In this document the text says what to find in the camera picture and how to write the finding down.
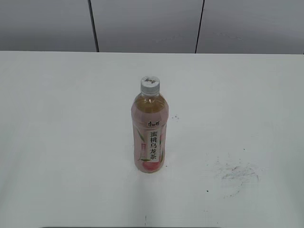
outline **gray wall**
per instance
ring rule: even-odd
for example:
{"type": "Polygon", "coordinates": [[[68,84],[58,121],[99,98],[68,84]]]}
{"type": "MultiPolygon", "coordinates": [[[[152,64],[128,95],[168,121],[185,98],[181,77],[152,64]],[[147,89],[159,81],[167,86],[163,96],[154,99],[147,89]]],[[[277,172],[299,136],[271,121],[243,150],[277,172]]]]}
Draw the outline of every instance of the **gray wall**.
{"type": "Polygon", "coordinates": [[[202,0],[92,0],[101,51],[194,53],[202,0]]]}
{"type": "Polygon", "coordinates": [[[0,50],[96,51],[86,0],[0,0],[0,50]]]}
{"type": "MultiPolygon", "coordinates": [[[[100,51],[194,53],[203,0],[91,0],[100,51]]],[[[304,0],[205,0],[198,53],[304,53],[304,0]]],[[[88,0],[0,0],[0,50],[96,51],[88,0]]]]}
{"type": "Polygon", "coordinates": [[[198,53],[304,53],[304,0],[206,0],[198,53]]]}

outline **peach oolong tea bottle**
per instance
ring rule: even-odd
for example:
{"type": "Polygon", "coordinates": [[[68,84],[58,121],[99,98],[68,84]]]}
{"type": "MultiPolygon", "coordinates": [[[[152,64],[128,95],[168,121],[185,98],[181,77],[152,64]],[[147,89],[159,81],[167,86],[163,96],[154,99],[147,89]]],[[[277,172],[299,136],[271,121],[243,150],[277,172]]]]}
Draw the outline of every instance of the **peach oolong tea bottle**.
{"type": "Polygon", "coordinates": [[[131,109],[134,135],[134,162],[142,172],[159,170],[165,159],[169,107],[160,95],[160,81],[147,76],[131,109]]]}

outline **white bottle cap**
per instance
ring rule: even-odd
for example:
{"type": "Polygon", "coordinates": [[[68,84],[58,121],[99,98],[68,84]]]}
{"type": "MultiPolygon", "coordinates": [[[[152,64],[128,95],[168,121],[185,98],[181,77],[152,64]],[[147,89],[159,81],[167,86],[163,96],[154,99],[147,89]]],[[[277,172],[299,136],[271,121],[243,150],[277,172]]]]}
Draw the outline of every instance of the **white bottle cap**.
{"type": "Polygon", "coordinates": [[[160,93],[160,80],[155,76],[146,76],[141,81],[141,92],[146,96],[156,96],[160,93]]]}

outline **bottle label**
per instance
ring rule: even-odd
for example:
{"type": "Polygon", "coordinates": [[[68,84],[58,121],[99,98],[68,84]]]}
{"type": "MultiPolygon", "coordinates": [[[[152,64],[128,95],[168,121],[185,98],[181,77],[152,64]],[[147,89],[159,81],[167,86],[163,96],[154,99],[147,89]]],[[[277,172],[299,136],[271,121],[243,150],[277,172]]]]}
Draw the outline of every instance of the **bottle label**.
{"type": "Polygon", "coordinates": [[[166,139],[166,124],[156,128],[149,129],[138,128],[135,125],[134,129],[134,155],[137,161],[144,162],[162,162],[164,158],[164,148],[166,139]]]}
{"type": "Polygon", "coordinates": [[[147,131],[147,161],[148,162],[159,162],[160,151],[161,151],[161,129],[155,129],[147,131]]]}

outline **smudge mark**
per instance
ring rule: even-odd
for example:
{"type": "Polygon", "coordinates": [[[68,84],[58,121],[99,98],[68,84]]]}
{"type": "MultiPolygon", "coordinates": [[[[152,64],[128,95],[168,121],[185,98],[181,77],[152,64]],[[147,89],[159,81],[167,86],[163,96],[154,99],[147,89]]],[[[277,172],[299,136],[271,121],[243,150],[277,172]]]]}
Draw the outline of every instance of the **smudge mark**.
{"type": "Polygon", "coordinates": [[[174,115],[171,117],[171,119],[175,120],[175,122],[178,122],[180,118],[178,115],[174,115]]]}
{"type": "Polygon", "coordinates": [[[257,167],[250,163],[246,166],[226,164],[218,169],[218,174],[215,177],[220,177],[222,187],[226,188],[224,198],[234,197],[239,194],[246,183],[257,184],[259,182],[257,167]]]}

